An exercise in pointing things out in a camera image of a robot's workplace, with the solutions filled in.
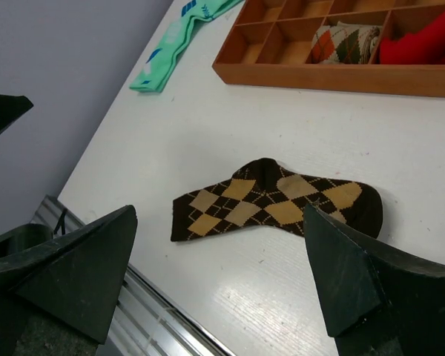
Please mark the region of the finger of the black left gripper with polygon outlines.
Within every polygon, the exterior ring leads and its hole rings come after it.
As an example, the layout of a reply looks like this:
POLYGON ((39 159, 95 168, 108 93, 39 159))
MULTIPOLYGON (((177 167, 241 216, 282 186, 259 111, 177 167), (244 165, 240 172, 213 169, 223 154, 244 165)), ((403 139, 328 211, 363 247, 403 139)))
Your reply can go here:
POLYGON ((0 94, 0 135, 32 107, 26 96, 0 94))

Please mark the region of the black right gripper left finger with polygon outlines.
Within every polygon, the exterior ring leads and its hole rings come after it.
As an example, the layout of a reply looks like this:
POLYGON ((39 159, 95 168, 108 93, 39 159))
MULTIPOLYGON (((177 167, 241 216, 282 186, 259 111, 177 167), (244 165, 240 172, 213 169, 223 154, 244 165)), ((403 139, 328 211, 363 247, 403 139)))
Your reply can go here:
POLYGON ((132 205, 0 258, 0 355, 94 355, 137 230, 132 205))

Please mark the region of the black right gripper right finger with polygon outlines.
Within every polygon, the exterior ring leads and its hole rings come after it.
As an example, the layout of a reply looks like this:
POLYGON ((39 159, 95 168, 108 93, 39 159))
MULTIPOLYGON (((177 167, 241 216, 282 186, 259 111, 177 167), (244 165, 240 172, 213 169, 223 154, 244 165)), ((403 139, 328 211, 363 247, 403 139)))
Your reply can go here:
POLYGON ((445 355, 445 265, 371 238, 313 205, 304 236, 339 355, 445 355))

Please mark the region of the brown argyle sock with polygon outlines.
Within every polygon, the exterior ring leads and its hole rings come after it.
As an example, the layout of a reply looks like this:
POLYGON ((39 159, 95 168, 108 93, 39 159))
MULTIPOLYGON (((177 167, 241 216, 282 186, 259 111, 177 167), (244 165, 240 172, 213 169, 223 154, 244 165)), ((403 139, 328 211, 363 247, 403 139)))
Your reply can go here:
POLYGON ((370 237, 380 233, 383 205, 372 186, 297 174, 275 159, 261 158, 227 180, 177 197, 171 241, 181 243, 262 225, 302 237, 303 210, 308 204, 370 237))

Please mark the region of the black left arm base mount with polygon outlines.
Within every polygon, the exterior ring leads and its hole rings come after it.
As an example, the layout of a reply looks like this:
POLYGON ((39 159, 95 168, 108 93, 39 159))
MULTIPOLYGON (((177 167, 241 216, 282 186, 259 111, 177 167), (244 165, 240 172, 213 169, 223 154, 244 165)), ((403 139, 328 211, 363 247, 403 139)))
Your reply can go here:
POLYGON ((53 239, 47 225, 28 223, 0 235, 0 258, 19 253, 53 239))

